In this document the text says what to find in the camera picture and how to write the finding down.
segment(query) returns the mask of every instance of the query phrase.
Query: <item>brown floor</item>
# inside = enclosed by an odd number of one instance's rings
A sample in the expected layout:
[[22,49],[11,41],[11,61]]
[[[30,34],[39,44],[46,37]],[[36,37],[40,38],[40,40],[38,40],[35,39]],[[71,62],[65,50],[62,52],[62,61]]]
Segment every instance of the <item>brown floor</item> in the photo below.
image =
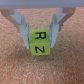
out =
[[[58,9],[19,10],[30,29],[47,29]],[[47,56],[32,56],[0,14],[0,84],[84,84],[84,8],[68,19]]]

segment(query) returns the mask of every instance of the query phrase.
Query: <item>block front face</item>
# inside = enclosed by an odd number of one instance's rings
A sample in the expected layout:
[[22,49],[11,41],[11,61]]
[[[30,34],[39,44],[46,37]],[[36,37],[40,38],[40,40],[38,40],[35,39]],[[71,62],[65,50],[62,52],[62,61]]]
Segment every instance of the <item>block front face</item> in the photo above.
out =
[[30,49],[32,55],[50,54],[49,29],[34,29],[30,31]]

